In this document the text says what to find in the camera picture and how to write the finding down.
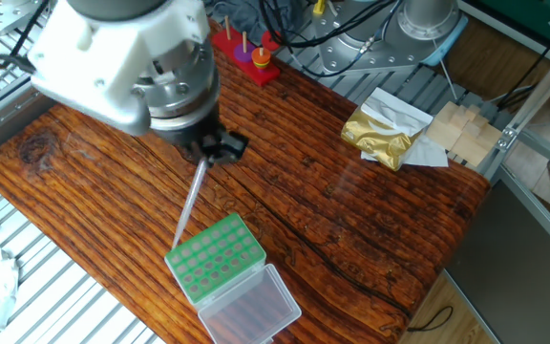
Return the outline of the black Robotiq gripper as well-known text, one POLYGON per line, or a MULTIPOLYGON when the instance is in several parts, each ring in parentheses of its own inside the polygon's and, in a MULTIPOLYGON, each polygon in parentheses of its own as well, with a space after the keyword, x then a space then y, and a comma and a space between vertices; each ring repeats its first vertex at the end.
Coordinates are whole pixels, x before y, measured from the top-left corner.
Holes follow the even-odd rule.
POLYGON ((196 165, 205 161, 208 167, 238 162, 249 143, 248 137, 223 130, 218 107, 181 128, 158 130, 158 136, 180 147, 189 146, 191 161, 196 165))

